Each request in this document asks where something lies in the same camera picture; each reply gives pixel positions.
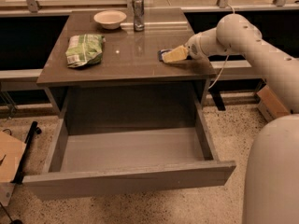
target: open drawer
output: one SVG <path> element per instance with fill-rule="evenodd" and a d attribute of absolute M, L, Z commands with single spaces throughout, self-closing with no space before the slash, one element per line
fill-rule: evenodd
<path fill-rule="evenodd" d="M 70 88 L 43 173 L 42 200 L 224 185 L 191 82 Z"/>

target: green and white packet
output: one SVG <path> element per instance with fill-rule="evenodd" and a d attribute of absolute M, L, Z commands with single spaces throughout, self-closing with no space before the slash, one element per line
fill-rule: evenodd
<path fill-rule="evenodd" d="M 66 51 L 67 67 L 77 68 L 102 62 L 105 38 L 99 34 L 74 35 Z"/>

